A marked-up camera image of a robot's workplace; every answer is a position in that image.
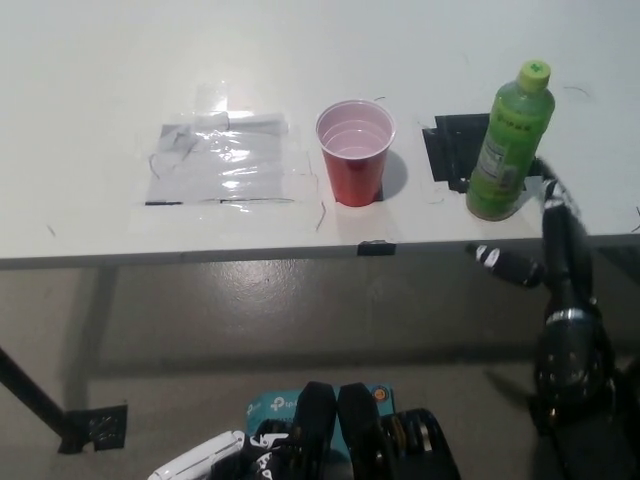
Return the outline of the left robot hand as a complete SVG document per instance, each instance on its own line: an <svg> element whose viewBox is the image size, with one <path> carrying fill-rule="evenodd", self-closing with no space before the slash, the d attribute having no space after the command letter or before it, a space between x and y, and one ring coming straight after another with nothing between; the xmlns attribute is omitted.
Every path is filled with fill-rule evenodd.
<svg viewBox="0 0 640 480"><path fill-rule="evenodd" d="M265 420L254 435L240 430L220 433L158 467L148 479L239 479L292 429L290 422Z"/></svg>

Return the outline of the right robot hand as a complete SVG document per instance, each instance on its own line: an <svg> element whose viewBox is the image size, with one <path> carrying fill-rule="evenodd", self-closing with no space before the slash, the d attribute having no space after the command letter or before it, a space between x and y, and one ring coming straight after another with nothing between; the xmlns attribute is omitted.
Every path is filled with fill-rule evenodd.
<svg viewBox="0 0 640 480"><path fill-rule="evenodd" d="M543 260L486 244L466 252L495 277L523 288L543 285L549 302L534 355L538 401L556 412L592 401L607 386L614 354L593 291L592 253L580 211L567 187L543 159L541 174Z"/></svg>

